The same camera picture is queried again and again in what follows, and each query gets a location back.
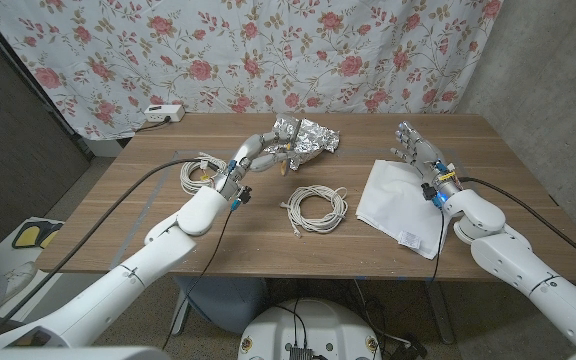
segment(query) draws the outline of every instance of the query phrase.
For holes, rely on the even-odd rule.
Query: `yellow object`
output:
[[[286,145],[286,150],[290,150],[290,144]],[[288,160],[281,163],[281,176],[286,176],[286,170],[288,170]]]
[[[34,247],[35,241],[37,241],[37,237],[39,236],[39,226],[31,226],[24,230],[21,230],[21,234],[17,238],[17,240],[13,243],[13,246],[16,247]]]
[[[448,173],[448,174],[446,174],[446,175],[440,176],[440,177],[439,177],[439,181],[444,181],[444,180],[449,179],[449,178],[451,178],[451,177],[453,177],[453,176],[455,176],[455,172],[454,172],[454,171],[451,172],[451,173]]]
[[[57,235],[58,232],[59,232],[59,230],[53,231],[52,233],[50,233],[50,235],[48,235],[48,237],[46,237],[45,239],[43,239],[41,241],[41,243],[39,243],[39,247],[41,247],[42,249],[45,249],[48,246],[48,244],[50,244],[50,242],[55,237],[55,235]]]
[[[17,236],[12,241],[13,249],[41,247],[45,249],[61,229],[63,224],[53,224],[49,221],[29,221],[21,226]]]

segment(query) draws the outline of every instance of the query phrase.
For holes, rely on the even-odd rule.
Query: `wooden table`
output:
[[[230,219],[210,275],[259,277],[316,277],[424,279],[435,262],[397,244],[397,241],[356,219],[361,193],[375,159],[396,160],[391,147],[399,145],[394,132],[408,120],[437,145],[458,175],[492,182],[511,192],[576,241],[576,226],[514,155],[484,118],[476,115],[310,114],[308,119],[341,132],[338,150],[323,152],[282,177],[279,166],[249,173],[242,182],[252,187],[252,200]],[[252,134],[270,131],[273,114],[188,114],[180,123],[138,134],[86,196],[37,261],[49,270],[77,243],[106,209],[148,170],[173,158],[195,157],[199,151],[229,159]],[[189,199],[179,182],[180,165],[162,170],[144,182],[99,228],[63,271],[106,272],[143,246],[146,233]],[[299,186],[320,184],[348,188],[347,218],[331,234],[293,235],[285,209]],[[507,222],[531,242],[534,252],[569,280],[576,281],[576,251],[523,208],[483,186],[483,197],[498,205]],[[323,199],[302,203],[307,216],[330,211]],[[197,238],[197,249],[174,270],[200,272],[211,256],[225,220]],[[439,280],[492,280],[470,255],[470,248],[452,231],[437,274]]]

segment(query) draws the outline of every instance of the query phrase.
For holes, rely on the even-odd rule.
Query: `robot finger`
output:
[[[411,131],[414,131],[415,129],[412,126],[410,126],[410,124],[408,124],[407,121],[404,121],[404,122],[399,124],[399,130],[401,130],[402,133],[407,135]]]
[[[397,131],[396,133],[397,135],[397,140],[399,140],[400,143],[404,144],[406,146],[406,149],[410,149],[410,138],[403,134],[401,131]]]
[[[399,149],[395,149],[395,148],[391,148],[390,152],[392,152],[393,154],[397,155],[399,158],[401,158],[403,161],[405,162],[411,162],[413,161],[413,157],[412,155],[410,155],[409,153],[407,153],[404,150],[399,150]]]

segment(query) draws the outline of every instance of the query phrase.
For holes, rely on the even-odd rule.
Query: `white cable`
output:
[[[361,292],[361,288],[359,287],[359,283],[357,282],[357,279],[354,279],[355,281],[355,285],[357,286],[357,291],[359,291],[359,296],[361,297],[361,303],[363,304],[364,307],[364,311],[366,312],[366,318],[368,318],[368,323],[370,324],[370,326],[372,326],[372,328],[378,332],[379,334],[387,337],[387,338],[391,338],[395,341],[399,341],[405,344],[406,347],[411,346],[412,344],[410,343],[410,341],[406,340],[406,339],[402,339],[402,338],[398,338],[396,336],[392,336],[390,334],[387,334],[386,332],[384,332],[383,330],[379,329],[378,327],[375,326],[375,324],[372,323],[372,320],[370,320],[370,315],[368,315],[368,310],[366,310],[366,299],[364,298],[364,293]]]
[[[210,156],[206,153],[200,152],[199,156],[197,156],[196,159],[205,160],[207,162],[215,164],[221,170],[226,169],[226,162],[225,161],[218,159],[214,156]],[[181,180],[181,187],[184,189],[184,191],[187,194],[194,195],[197,193],[197,191],[199,191],[199,189],[202,186],[211,186],[212,185],[212,179],[190,180],[190,174],[193,171],[199,169],[200,167],[202,167],[201,163],[194,163],[194,162],[193,163],[184,163],[181,166],[181,172],[179,173],[179,179]]]
[[[340,190],[345,190],[343,196],[339,195]],[[348,203],[344,198],[347,194],[348,190],[345,187],[340,187],[337,190],[332,190],[322,185],[300,187],[290,195],[288,204],[282,202],[279,206],[288,211],[288,219],[290,219],[290,224],[294,229],[295,236],[301,237],[301,233],[297,230],[297,225],[306,231],[327,234],[333,231],[341,220],[345,218],[346,211],[348,211]],[[326,214],[326,216],[321,219],[306,219],[301,216],[301,207],[299,204],[310,196],[320,196],[329,200],[332,205],[332,212]]]

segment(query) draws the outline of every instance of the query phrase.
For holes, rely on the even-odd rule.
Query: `pink rose pattern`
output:
[[[0,31],[65,119],[82,136],[112,139],[140,127],[149,104],[453,111],[503,1],[2,4]]]

